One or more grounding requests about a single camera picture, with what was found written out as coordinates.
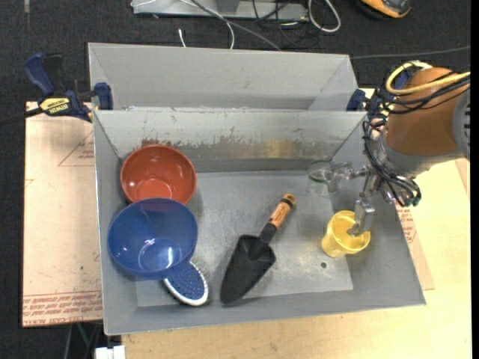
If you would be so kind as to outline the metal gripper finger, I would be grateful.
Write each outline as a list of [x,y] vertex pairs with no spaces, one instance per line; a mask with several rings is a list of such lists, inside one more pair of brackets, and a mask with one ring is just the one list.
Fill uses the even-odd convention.
[[354,207],[354,225],[348,229],[347,233],[350,236],[359,236],[366,231],[370,231],[373,217],[375,215],[375,208],[371,205],[369,200],[358,199]]
[[350,162],[343,162],[340,164],[330,165],[330,172],[328,178],[328,190],[330,193],[338,190],[339,182],[341,180],[354,180],[365,176],[365,167],[360,170],[353,169]]

